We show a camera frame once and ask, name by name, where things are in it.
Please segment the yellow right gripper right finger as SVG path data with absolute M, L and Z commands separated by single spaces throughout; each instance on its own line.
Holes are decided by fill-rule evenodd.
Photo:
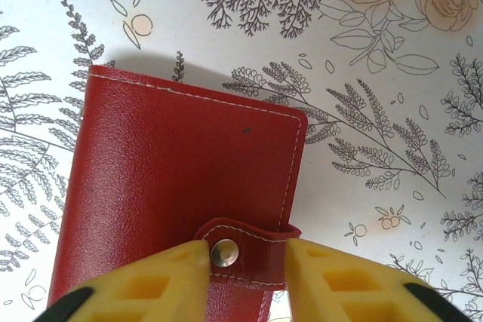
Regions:
M 306 241 L 285 244 L 285 282 L 294 321 L 467 321 L 421 279 Z

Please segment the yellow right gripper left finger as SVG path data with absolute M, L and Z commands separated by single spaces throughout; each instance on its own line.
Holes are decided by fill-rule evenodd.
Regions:
M 211 262 L 206 241 L 190 241 L 71 289 L 39 321 L 203 321 Z

